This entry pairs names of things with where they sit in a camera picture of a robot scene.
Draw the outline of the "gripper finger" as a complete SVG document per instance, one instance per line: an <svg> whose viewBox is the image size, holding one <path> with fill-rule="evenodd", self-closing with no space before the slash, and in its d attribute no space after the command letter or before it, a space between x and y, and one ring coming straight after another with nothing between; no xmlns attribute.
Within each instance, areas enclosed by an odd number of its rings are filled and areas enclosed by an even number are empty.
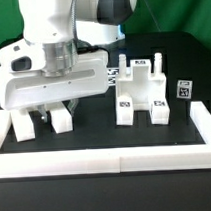
<svg viewBox="0 0 211 211"><path fill-rule="evenodd" d="M77 108L77 105L78 105L78 99L77 98L69 100L67 107L68 107L68 110L71 113L71 115L74 115L75 110Z"/></svg>
<svg viewBox="0 0 211 211"><path fill-rule="evenodd" d="M47 123L48 115L47 115L47 112L46 112L46 109L45 109L44 105L38 105L37 108L38 108L39 113L41 114L42 121Z"/></svg>

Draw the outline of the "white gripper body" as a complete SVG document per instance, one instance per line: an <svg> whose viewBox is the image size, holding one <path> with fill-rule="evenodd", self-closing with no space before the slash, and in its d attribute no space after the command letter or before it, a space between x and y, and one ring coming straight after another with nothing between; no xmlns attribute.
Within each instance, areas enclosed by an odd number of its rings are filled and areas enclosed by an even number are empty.
<svg viewBox="0 0 211 211"><path fill-rule="evenodd" d="M107 63L105 51L85 53L65 76L46 77L44 51L12 43L0 49L0 107L10 111L103 94L109 88Z"/></svg>

